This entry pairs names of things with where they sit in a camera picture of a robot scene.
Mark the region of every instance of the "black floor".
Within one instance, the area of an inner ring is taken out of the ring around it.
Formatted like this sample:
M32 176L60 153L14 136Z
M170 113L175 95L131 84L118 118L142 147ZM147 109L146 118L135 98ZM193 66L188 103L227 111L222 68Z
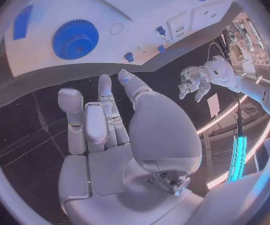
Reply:
M207 99L217 93L220 110L233 101L233 92L212 86L200 103L195 94L179 100L180 72L189 66L206 62L208 44L169 63L156 72L139 72L154 91L178 103L189 115L197 129L207 124L210 112ZM211 47L210 57L219 54ZM133 115L130 101L123 87L112 77L113 95L126 128ZM53 224L70 224L62 212L58 198L58 178L64 157L67 156L67 120L57 105L61 88L78 89L85 102L97 101L98 77L66 82L25 95L0 109L0 165L19 195L41 216ZM16 224L0 205L0 224Z

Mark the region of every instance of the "white robotic hand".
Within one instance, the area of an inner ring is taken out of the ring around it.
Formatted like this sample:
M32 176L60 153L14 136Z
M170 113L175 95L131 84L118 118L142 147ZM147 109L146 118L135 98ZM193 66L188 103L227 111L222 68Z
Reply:
M239 92L236 81L232 66L223 57L214 56L204 66L190 66L182 70L179 97L183 99L188 93L197 90L195 101L199 102L210 91L210 82Z

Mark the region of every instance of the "robotic arm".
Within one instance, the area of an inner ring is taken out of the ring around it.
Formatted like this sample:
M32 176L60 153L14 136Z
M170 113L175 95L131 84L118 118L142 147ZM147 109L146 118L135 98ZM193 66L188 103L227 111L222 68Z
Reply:
M221 56L214 56L204 66L190 66L181 72L180 99L197 91L195 101L199 102L211 88L211 84L226 87L236 93L242 92L259 102L269 113L269 87L263 87L234 72L232 66Z

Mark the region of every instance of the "robotic hand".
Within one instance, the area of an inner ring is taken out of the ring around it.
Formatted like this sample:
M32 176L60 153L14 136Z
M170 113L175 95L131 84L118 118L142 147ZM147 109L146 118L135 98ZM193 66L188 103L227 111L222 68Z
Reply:
M240 92L236 87L237 76L232 66L221 56L214 56L204 66L190 66L182 70L181 84L178 86L180 99L197 90L195 101L199 102L210 91L210 82Z

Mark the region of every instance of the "circular hole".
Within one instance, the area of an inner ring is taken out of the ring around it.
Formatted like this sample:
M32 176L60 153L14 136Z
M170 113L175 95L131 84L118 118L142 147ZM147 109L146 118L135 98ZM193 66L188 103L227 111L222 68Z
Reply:
M77 52L77 53L80 53L80 52L82 52L83 50L84 50L84 49L83 49L82 46L79 46L79 47L76 48L76 52Z

